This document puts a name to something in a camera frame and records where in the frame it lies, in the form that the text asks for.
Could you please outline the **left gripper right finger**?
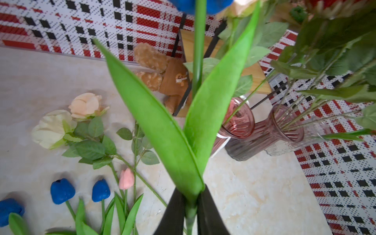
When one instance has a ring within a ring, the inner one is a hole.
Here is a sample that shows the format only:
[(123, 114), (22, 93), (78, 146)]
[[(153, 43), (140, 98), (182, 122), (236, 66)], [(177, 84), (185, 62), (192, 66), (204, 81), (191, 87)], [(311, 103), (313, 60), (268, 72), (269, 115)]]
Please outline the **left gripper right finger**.
[(197, 230), (199, 235), (230, 235), (214, 203), (207, 185), (199, 195), (197, 205)]

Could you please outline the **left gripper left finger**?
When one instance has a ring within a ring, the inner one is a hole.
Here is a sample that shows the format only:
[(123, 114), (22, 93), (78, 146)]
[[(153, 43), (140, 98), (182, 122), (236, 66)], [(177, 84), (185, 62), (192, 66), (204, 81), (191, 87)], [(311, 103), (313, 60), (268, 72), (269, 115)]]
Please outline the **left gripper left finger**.
[(185, 218), (185, 197), (175, 189), (154, 235), (182, 235)]

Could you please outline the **blue tulip stem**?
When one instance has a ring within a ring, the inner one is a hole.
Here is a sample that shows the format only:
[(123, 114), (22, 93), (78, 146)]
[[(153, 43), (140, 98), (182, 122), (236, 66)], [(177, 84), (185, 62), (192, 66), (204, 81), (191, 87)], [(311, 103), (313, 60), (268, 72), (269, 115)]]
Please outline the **blue tulip stem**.
[(228, 234), (203, 174), (252, 48), (262, 1), (240, 2), (240, 12), (251, 14), (250, 22), (207, 77), (203, 77), (202, 70), (206, 16), (236, 4), (236, 1), (173, 1), (178, 10), (195, 16), (193, 100), (183, 128), (134, 73), (96, 42), (123, 102), (176, 186), (155, 232), (158, 235), (180, 235), (184, 231), (191, 234), (194, 223), (200, 235)]
[(360, 136), (375, 135), (375, 134), (376, 134), (375, 130), (362, 129), (362, 130), (357, 130), (353, 132), (327, 134), (327, 135), (322, 136), (322, 138), (327, 141), (338, 139), (338, 140), (362, 142), (363, 140), (360, 138)]

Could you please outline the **red gerbera flower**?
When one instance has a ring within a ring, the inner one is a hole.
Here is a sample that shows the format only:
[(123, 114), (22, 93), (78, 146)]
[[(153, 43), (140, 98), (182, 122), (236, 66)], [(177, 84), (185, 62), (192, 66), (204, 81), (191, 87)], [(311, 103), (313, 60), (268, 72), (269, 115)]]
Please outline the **red gerbera flower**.
[(313, 102), (296, 117), (293, 108), (278, 106), (277, 123), (284, 131), (301, 127), (300, 119), (333, 100), (376, 101), (375, 1), (305, 1), (308, 16), (294, 46), (285, 49), (272, 67), (288, 77), (289, 85), (310, 80), (293, 103)]

